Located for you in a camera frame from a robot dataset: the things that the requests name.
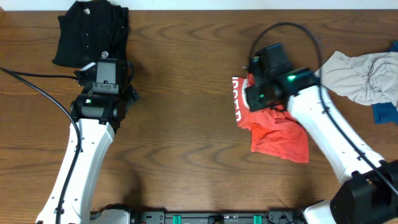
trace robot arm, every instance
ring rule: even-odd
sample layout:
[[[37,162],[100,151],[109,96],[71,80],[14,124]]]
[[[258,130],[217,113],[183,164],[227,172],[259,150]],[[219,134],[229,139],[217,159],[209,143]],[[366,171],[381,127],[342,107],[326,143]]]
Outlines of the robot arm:
[[[81,136],[82,150],[74,166],[62,204],[60,223],[130,223],[128,209],[110,209],[90,222],[91,201],[102,161],[129,105],[139,97],[127,77],[128,63],[100,59],[76,71],[82,93],[71,105]],[[70,126],[67,151],[52,193],[36,223],[55,223],[58,201],[76,150],[77,136]]]
[[[352,129],[342,117],[330,100],[327,91],[322,88],[323,99],[329,107],[329,112],[338,125],[345,131],[346,135],[359,146],[367,158],[379,167],[379,161],[383,157],[374,152]],[[329,117],[323,113],[324,109],[320,103],[319,86],[314,85],[298,92],[297,96],[291,96],[287,103],[287,111],[308,131],[312,139],[328,159],[335,171],[340,184],[352,178],[352,173],[358,171],[365,174],[372,168],[359,158],[358,154],[348,144]]]
[[[248,70],[255,82],[246,88],[251,111],[282,104],[318,144],[342,185],[331,201],[303,211],[307,223],[384,223],[398,216],[398,197],[380,176],[396,188],[398,162],[384,161],[355,133],[312,71],[293,70],[281,44],[258,51]]]
[[[109,123],[99,124],[95,119],[79,119],[77,122],[82,138],[82,149],[69,181],[61,223],[89,223],[91,201],[100,172],[100,167],[108,147],[113,141],[114,131]],[[76,132],[71,125],[69,142],[60,172],[44,209],[36,223],[54,223],[63,183],[75,155]]]

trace green connector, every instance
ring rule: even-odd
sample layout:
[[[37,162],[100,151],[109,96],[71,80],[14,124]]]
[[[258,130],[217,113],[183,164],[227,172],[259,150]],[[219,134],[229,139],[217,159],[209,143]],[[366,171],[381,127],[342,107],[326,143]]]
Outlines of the green connector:
[[[173,216],[173,224],[181,224],[181,215]]]
[[[261,216],[255,215],[253,216],[254,224],[261,224]]]

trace gray cloth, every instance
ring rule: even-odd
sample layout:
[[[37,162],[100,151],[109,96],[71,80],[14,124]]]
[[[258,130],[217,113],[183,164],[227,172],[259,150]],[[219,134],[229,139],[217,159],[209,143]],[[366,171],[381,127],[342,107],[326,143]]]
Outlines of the gray cloth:
[[[398,53],[347,57],[336,51],[322,66],[322,84],[362,105],[391,102],[397,107]]]

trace green light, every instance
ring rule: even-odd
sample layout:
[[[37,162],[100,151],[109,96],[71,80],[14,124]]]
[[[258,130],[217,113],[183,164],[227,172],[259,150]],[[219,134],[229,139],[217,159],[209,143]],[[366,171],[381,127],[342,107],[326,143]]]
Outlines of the green light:
[[[289,75],[289,76],[287,77],[287,79],[288,79],[290,82],[293,81],[295,78],[296,78],[295,75]]]

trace cable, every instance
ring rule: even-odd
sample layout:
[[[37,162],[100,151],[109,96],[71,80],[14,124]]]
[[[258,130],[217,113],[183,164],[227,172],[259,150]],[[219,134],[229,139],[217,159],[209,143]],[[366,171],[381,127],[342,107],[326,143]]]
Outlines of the cable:
[[[318,64],[319,64],[319,81],[318,81],[318,87],[319,87],[319,98],[321,101],[321,104],[323,106],[323,109],[325,110],[325,113],[328,115],[330,121],[333,123],[333,125],[336,127],[336,129],[341,133],[341,135],[347,140],[347,142],[351,145],[351,147],[354,149],[354,151],[356,153],[358,153],[358,155],[360,156],[360,158],[362,158],[374,171],[375,173],[380,177],[380,179],[385,182],[387,184],[387,186],[397,195],[398,197],[398,190],[387,180],[387,178],[377,169],[377,167],[365,156],[365,153],[362,152],[360,149],[358,149],[356,147],[356,145],[352,142],[352,140],[344,133],[344,131],[338,126],[337,122],[333,119],[333,117],[331,116],[330,112],[329,112],[329,108],[327,107],[325,101],[323,100],[323,96],[322,96],[322,54],[320,51],[320,47],[319,47],[319,43],[317,42],[315,36],[304,26],[301,26],[299,24],[295,24],[293,22],[280,22],[280,23],[276,23],[272,26],[270,26],[268,29],[264,30],[261,32],[261,34],[257,37],[257,39],[253,42],[251,48],[250,48],[250,52],[249,52],[249,62],[252,60],[252,55],[254,53],[254,49],[256,48],[257,43],[260,41],[260,39],[262,38],[262,36],[264,34],[266,34],[268,31],[270,31],[271,29],[275,28],[275,27],[280,27],[280,26],[293,26],[296,27],[302,31],[304,31],[307,36],[309,38],[311,38],[315,49],[317,51],[317,55],[318,55]]]
[[[70,177],[72,176],[73,169],[75,168],[75,164],[76,164],[77,158],[78,158],[80,150],[81,150],[81,137],[80,137],[79,128],[76,125],[76,123],[73,121],[73,119],[70,116],[70,113],[67,111],[67,109],[65,109],[56,99],[52,98],[48,93],[44,92],[39,87],[31,84],[27,80],[21,78],[20,76],[18,76],[13,71],[7,70],[7,69],[2,68],[2,67],[0,67],[0,70],[6,72],[7,74],[11,75],[12,77],[16,78],[17,80],[21,81],[22,83],[26,84],[27,86],[33,88],[34,90],[38,91],[39,93],[41,93],[45,97],[47,97],[53,103],[55,103],[66,114],[66,116],[69,118],[70,122],[72,122],[73,127],[75,128],[76,136],[77,136],[76,151],[75,151],[75,155],[73,156],[72,163],[70,164],[70,168],[69,168],[67,177],[65,178],[65,182],[63,183],[63,187],[62,187],[61,194],[60,194],[60,199],[58,201],[57,213],[56,213],[56,216],[55,216],[55,224],[60,224],[63,199],[65,198],[65,194],[67,192],[69,180],[70,180]]]
[[[136,69],[134,68],[134,64],[129,61],[127,61],[127,65],[130,66],[131,68],[131,75],[129,76],[129,83],[130,83],[136,74]]]
[[[25,75],[28,77],[40,77],[40,78],[71,78],[73,80],[77,80],[77,77],[73,77],[70,75],[39,75],[39,74],[33,74],[33,73],[26,73],[26,72],[17,72],[17,71],[12,71],[9,70],[10,72],[13,72],[18,75]]]

